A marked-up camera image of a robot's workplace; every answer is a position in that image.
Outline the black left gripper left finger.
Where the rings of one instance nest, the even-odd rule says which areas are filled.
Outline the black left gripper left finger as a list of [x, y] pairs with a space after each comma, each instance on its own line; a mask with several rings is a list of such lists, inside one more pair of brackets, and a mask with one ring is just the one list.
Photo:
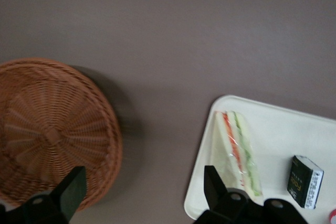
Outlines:
[[87, 193], [86, 168], [74, 167], [52, 190], [5, 211], [5, 223], [70, 223]]

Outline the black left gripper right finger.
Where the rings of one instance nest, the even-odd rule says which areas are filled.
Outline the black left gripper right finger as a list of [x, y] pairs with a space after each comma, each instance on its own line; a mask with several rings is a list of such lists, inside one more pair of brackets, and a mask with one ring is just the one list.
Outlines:
[[243, 190], [227, 189], [212, 165], [204, 167], [203, 189], [209, 209], [195, 223], [263, 223], [262, 206]]

